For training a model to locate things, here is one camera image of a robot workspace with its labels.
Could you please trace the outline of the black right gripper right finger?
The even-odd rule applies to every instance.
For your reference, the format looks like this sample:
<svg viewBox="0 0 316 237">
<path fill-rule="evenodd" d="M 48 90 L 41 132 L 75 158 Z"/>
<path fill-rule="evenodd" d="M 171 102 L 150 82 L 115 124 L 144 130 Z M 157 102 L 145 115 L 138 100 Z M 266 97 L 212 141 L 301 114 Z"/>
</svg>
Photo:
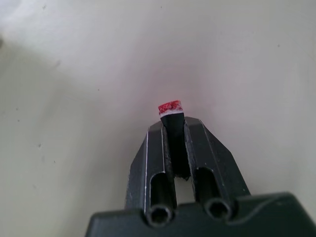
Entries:
<svg viewBox="0 0 316 237">
<path fill-rule="evenodd" d="M 184 132 L 196 201 L 222 198 L 232 203 L 250 195 L 233 155 L 201 120 L 185 117 Z"/>
</svg>

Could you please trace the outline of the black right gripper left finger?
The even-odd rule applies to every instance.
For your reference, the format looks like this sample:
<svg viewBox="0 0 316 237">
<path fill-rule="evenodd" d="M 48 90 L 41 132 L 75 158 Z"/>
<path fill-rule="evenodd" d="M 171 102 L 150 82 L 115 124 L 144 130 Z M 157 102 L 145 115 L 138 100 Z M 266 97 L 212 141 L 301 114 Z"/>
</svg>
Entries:
<svg viewBox="0 0 316 237">
<path fill-rule="evenodd" d="M 167 134 L 162 123 L 150 126 L 131 163 L 125 197 L 126 209 L 144 213 L 155 205 L 177 206 Z"/>
</svg>

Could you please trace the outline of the red marker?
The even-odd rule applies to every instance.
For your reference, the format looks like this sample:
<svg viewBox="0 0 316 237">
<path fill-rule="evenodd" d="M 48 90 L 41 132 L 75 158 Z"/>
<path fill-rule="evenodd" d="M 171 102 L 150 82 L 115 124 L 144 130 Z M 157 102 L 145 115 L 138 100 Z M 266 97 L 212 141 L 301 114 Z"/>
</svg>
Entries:
<svg viewBox="0 0 316 237">
<path fill-rule="evenodd" d="M 166 129 L 173 174 L 188 180 L 190 166 L 185 145 L 185 116 L 181 101 L 174 100 L 158 107 L 160 120 Z"/>
</svg>

